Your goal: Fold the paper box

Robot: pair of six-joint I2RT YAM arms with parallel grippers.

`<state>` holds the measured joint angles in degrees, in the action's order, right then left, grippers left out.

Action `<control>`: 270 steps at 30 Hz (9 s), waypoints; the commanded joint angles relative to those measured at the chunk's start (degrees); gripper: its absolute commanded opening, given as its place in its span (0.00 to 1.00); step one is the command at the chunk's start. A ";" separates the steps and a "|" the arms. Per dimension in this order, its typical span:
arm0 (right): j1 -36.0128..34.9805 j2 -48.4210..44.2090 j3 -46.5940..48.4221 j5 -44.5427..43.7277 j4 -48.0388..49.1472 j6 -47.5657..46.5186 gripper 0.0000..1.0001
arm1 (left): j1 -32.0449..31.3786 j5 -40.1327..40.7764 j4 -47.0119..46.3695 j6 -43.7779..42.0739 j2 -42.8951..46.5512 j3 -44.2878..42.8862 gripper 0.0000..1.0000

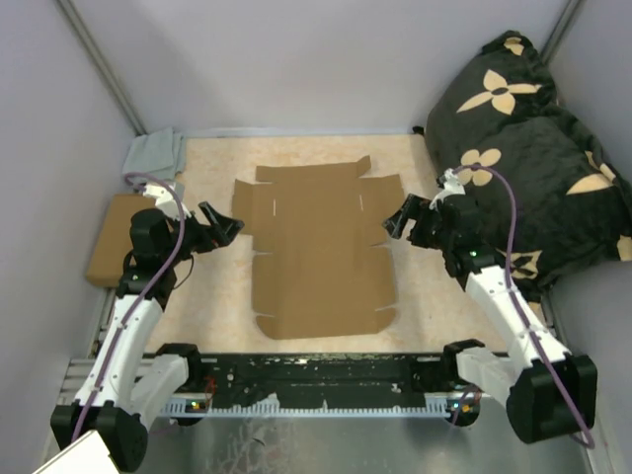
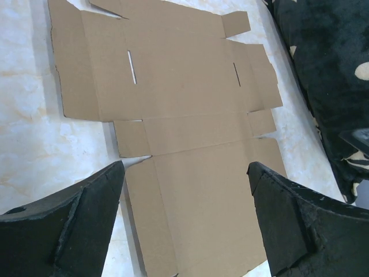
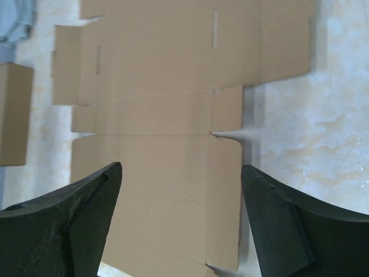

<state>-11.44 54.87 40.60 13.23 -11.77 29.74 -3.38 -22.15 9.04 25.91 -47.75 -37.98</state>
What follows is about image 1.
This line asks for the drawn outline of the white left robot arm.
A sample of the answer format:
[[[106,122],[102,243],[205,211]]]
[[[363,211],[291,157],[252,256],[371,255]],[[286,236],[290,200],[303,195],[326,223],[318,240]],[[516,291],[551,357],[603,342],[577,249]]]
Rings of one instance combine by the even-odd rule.
[[[56,406],[50,417],[60,448],[95,431],[117,469],[132,473],[142,464],[150,429],[172,395],[202,386],[205,369],[194,344],[163,345],[149,371],[137,375],[147,340],[176,286],[176,265],[230,245],[244,226],[206,201],[199,208],[206,223],[186,214],[182,205],[174,214],[153,207],[130,219],[131,249],[123,260],[110,328],[73,401]]]

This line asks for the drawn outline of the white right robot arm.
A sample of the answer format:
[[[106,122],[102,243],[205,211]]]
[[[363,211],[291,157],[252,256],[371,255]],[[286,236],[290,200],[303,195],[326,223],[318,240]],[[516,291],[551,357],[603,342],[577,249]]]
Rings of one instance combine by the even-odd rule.
[[[587,355],[574,355],[544,326],[513,283],[510,270],[482,235],[476,201],[452,195],[437,202],[409,195],[383,226],[399,239],[439,250],[447,273],[484,311],[507,346],[502,360],[479,341],[444,348],[442,384],[461,391],[473,385],[505,410],[517,437],[535,443],[571,435],[593,446],[597,370]]]

